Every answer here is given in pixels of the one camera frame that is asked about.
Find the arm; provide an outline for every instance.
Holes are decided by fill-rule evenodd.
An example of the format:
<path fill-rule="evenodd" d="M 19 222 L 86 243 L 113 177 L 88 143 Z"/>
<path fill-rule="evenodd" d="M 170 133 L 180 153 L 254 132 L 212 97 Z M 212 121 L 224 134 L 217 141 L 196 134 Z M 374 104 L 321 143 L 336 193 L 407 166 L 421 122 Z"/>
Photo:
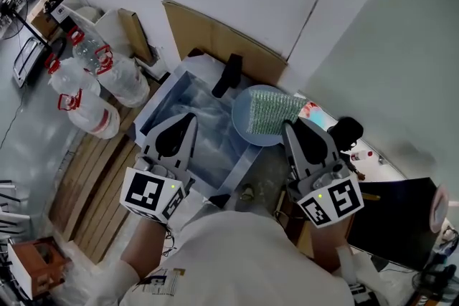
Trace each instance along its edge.
<path fill-rule="evenodd" d="M 337 247 L 349 246 L 346 233 L 351 217 L 322 229 L 311 226 L 311 241 L 314 252 L 314 262 L 327 272 L 334 272 L 340 267 Z"/>
<path fill-rule="evenodd" d="M 164 247 L 166 229 L 160 223 L 142 218 L 121 260 L 134 268 L 143 279 L 159 266 Z"/>

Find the person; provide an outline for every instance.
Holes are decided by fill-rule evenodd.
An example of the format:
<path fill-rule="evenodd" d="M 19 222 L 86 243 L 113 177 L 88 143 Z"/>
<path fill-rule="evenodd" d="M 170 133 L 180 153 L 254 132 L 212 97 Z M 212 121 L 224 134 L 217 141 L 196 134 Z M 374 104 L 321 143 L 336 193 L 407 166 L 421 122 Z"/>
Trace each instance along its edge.
<path fill-rule="evenodd" d="M 141 219 L 86 305 L 354 305 L 352 287 L 333 275 L 340 267 L 336 249 L 349 248 L 346 226 L 311 226 L 312 261 L 253 199 L 246 186 L 232 210 L 204 205 L 161 264 L 166 226 Z M 365 271 L 356 271 L 359 281 L 373 279 Z"/>

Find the white sleeve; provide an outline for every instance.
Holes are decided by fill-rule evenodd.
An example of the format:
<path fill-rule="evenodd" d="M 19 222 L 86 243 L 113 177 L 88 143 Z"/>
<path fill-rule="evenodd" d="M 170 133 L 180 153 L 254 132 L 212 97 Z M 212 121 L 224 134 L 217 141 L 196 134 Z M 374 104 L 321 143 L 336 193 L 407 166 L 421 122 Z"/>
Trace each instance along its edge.
<path fill-rule="evenodd" d="M 96 292 L 85 306 L 118 305 L 124 294 L 140 280 L 131 265 L 119 260 L 104 273 Z"/>

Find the plastic bottle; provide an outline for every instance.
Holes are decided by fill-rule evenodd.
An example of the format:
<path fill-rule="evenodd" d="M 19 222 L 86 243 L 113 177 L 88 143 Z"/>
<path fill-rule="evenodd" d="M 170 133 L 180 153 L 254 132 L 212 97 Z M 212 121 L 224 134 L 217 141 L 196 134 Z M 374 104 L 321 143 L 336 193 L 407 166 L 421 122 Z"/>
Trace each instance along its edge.
<path fill-rule="evenodd" d="M 78 26 L 70 30 L 69 37 L 73 45 L 73 57 L 78 60 L 84 69 L 96 75 L 100 68 L 100 63 L 95 52 L 105 46 L 105 42 L 94 32 L 89 32 L 88 30 L 84 32 Z"/>
<path fill-rule="evenodd" d="M 57 108 L 66 110 L 72 123 L 98 138 L 110 139 L 120 129 L 118 111 L 89 90 L 79 90 L 75 96 L 61 94 Z"/>
<path fill-rule="evenodd" d="M 77 63 L 76 59 L 69 58 L 59 61 L 52 60 L 53 54 L 44 63 L 51 75 L 49 83 L 54 90 L 61 94 L 76 95 L 78 90 L 90 90 L 97 96 L 100 95 L 99 82 Z"/>
<path fill-rule="evenodd" d="M 105 45 L 96 50 L 100 68 L 99 82 L 126 107 L 138 107 L 148 98 L 150 86 L 136 63 L 124 55 L 112 53 Z"/>
<path fill-rule="evenodd" d="M 351 153 L 352 161 L 362 161 L 366 160 L 368 157 L 371 157 L 373 152 L 371 150 L 359 150 L 358 152 Z"/>

